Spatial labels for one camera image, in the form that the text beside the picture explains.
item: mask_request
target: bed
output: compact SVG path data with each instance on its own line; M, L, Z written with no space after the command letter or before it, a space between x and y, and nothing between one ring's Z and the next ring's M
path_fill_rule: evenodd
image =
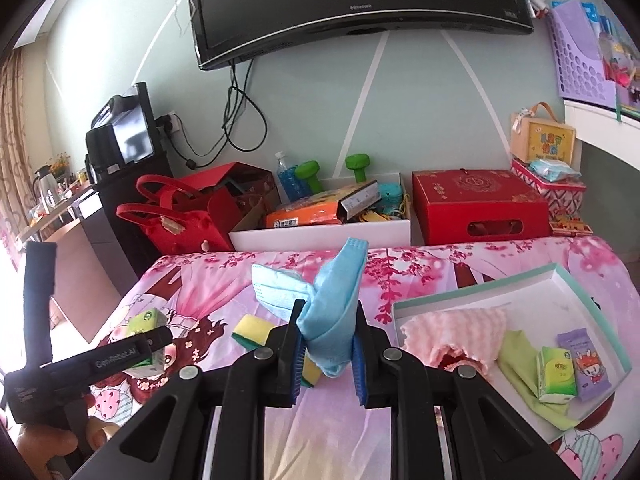
M282 322L257 303L251 265L293 269L311 281L337 251L203 253L165 256L123 298L100 331L101 343L119 338L129 317L156 307L170 318L174 344L166 369L152 380L118 374L95 387L95 415L123 424L187 364L203 370L230 365L245 350L231 333L244 314ZM396 341L392 304L511 276L549 263L566 268L617 329L634 365L625 383L593 415L552 448L582 480L612 478L640 438L640 297L625 266L597 237L370 250L360 287L367 320ZM292 410L268 409L265 478L389 478L387 410L358 404L353 377L321 378L303 388Z

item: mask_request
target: purple file holder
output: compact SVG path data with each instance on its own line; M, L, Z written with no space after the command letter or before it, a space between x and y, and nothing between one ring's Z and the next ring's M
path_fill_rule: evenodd
M580 0L551 9L547 23L560 97L615 109L616 84L605 79L598 41Z

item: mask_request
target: pink towel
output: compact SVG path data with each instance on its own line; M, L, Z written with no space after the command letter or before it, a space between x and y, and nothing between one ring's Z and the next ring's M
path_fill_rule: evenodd
M499 307L427 312L400 327L405 336L402 348L425 366L452 370L470 364L487 375L506 327L507 316Z

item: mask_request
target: white tray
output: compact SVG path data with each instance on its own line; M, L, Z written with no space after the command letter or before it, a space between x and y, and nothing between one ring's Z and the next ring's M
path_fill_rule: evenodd
M556 336L586 328L607 369L611 388L599 397L582 402L574 399L567 415L584 420L606 400L631 371L631 361L609 322L582 287L561 266L551 264L510 278L469 286L394 304L398 343L404 344L400 327L425 312L454 308L502 307L507 330L524 330L534 348L555 347ZM548 443L562 431L532 412L507 381L497 365L490 369L490 383Z

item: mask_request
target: blue disposable face mask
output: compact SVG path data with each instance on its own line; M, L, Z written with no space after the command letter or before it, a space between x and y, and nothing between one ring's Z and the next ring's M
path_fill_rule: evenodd
M272 314L288 321L296 300L305 300L298 328L309 357L328 377L337 377L351 361L360 280L369 244L349 238L325 263L313 285L290 270L253 265L256 298Z

